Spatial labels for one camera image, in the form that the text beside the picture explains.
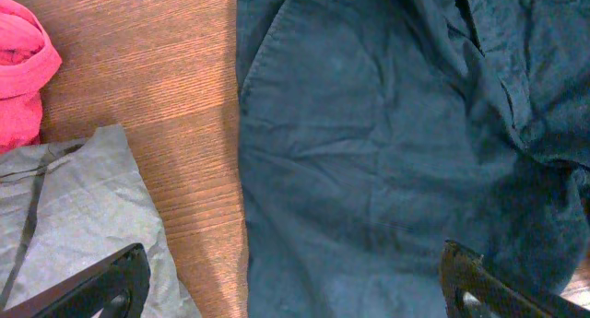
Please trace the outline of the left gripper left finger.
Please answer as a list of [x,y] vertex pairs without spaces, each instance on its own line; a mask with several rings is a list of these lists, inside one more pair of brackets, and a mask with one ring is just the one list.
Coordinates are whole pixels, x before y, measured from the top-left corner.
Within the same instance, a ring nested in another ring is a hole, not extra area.
[[149,279],[144,246],[133,243],[1,312],[1,317],[138,317],[148,296]]

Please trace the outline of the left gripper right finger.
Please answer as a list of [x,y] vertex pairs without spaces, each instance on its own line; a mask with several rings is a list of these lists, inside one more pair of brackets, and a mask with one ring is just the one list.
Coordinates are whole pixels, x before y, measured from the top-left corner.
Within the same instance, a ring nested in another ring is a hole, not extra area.
[[457,241],[444,245],[440,284],[449,318],[589,318],[589,311],[494,265]]

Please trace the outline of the navy blue shorts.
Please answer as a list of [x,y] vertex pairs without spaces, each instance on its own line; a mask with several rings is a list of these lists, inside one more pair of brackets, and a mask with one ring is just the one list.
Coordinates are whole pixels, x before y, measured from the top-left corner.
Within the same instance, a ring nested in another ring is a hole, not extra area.
[[237,0],[252,317],[442,317],[446,240],[589,247],[589,0]]

